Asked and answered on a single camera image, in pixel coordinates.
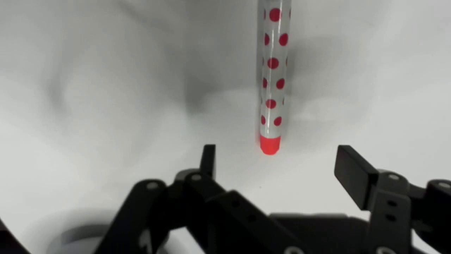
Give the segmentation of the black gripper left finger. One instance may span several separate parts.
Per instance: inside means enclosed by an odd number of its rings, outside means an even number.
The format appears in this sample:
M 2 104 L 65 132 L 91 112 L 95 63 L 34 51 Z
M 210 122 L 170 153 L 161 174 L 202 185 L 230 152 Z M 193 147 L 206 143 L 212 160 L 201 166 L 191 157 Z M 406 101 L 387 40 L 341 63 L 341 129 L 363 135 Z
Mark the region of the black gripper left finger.
M 215 178 L 216 174 L 216 146 L 206 144 L 203 147 L 199 171 L 209 178 Z

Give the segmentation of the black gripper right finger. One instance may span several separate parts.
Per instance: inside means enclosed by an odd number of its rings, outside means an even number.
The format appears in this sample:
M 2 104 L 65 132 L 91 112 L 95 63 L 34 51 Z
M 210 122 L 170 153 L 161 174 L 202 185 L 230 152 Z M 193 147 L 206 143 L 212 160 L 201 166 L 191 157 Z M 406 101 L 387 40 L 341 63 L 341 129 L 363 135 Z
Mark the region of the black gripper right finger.
M 334 177 L 361 211 L 368 211 L 380 173 L 351 146 L 337 149 Z

